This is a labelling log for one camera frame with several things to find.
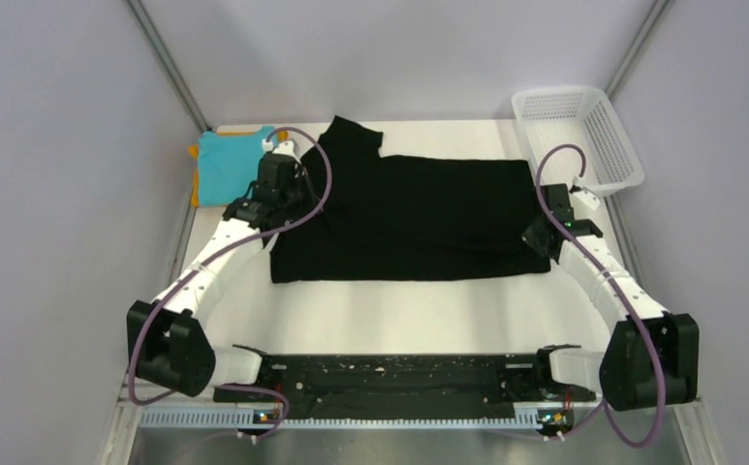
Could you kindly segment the black t-shirt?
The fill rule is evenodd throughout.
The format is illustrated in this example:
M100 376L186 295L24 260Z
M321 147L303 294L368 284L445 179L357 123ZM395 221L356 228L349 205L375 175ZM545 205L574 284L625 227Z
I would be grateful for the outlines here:
M324 210L282 233L274 283L457 281L546 273L523 242L538 216L522 160L382 156L384 136L335 116L301 158Z

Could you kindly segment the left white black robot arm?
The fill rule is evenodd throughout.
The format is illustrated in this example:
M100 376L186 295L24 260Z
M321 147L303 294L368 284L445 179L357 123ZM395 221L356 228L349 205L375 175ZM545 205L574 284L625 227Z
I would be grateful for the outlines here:
M131 374L190 397L231 384L251 400L268 397L274 376L261 366L260 353L229 341L211 320L239 271L273 244L280 229L308 213L315 199L297 156L266 153L256 180L226 206L211 238L178 279L128 310Z

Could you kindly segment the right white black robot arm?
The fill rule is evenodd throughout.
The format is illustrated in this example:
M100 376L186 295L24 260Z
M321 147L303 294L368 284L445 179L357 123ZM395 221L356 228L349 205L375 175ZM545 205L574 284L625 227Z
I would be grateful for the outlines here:
M570 386L599 393L617 412L696 399L700 328L651 297L610 251L601 229L578 219L564 184L539 188L542 209L523 242L566 272L609 331L603 351L551 345L537 352L534 391L556 399Z

